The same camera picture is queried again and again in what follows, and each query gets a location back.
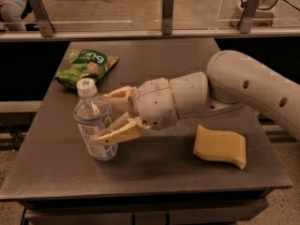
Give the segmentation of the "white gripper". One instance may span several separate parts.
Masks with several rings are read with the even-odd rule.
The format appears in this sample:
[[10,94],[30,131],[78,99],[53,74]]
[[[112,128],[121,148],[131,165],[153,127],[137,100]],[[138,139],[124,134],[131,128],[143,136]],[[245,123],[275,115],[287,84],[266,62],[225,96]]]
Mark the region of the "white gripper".
[[96,144],[113,144],[141,137],[150,128],[161,130],[177,122],[170,83],[159,78],[144,82],[140,87],[124,86],[105,94],[118,117],[111,125],[94,136]]

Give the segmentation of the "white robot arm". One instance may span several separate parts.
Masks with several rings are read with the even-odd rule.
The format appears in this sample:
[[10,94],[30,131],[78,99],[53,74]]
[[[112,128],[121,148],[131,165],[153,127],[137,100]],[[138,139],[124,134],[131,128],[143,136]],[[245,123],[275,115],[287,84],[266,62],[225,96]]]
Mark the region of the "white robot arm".
[[106,98],[121,116],[96,135],[95,143],[130,141],[148,129],[161,130],[192,117],[212,117],[241,103],[300,140],[300,84],[241,52],[217,52],[204,72],[125,86]]

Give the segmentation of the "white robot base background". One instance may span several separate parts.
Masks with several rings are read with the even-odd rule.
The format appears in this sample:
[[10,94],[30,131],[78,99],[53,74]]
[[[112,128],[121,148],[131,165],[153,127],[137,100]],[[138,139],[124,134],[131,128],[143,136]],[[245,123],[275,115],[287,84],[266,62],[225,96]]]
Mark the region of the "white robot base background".
[[[237,27],[242,19],[242,15],[247,7],[247,0],[240,0],[237,2],[234,12],[232,14],[231,25]],[[278,0],[260,0],[255,11],[255,23],[260,25],[271,26],[275,18],[274,7]]]

